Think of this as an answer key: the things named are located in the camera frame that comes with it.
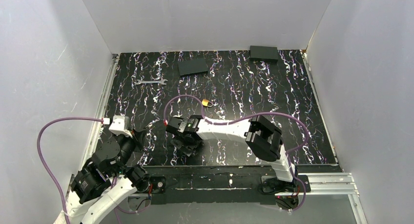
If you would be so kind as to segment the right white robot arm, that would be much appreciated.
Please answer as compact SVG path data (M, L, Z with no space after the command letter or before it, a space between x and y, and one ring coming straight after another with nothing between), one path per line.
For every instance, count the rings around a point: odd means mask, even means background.
M263 115L234 121L192 115L188 119L172 117L165 121L166 132L172 134L171 145L191 156L203 141L225 140L247 146L275 172L275 192L295 189L297 170L289 163L282 140L282 131Z

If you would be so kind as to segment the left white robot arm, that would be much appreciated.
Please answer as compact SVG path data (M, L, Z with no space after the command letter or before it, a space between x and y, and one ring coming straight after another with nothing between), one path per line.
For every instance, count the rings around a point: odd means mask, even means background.
M151 188L150 175L145 169L140 165L126 165L133 152L143 149L145 129L133 129L129 117L119 115L73 119L108 125L119 149L107 159L101 159L97 154L87 159L70 184L68 196L61 196L62 210L55 223L98 224L128 195Z

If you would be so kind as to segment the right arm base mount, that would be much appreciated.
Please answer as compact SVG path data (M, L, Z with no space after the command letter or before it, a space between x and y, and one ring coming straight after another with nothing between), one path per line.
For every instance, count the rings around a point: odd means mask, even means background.
M278 209L291 214L302 207L307 194L311 192L311 186L307 175L297 175L297 179L293 178L292 182L264 175L259 182L258 191L273 196Z

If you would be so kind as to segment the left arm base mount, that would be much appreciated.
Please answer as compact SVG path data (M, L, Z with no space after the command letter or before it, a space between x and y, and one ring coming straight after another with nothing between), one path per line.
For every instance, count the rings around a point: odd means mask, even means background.
M149 186L145 191L138 191L127 198L129 211L132 213L141 213L147 209L154 200L154 195L163 194L166 191L166 177L151 177Z

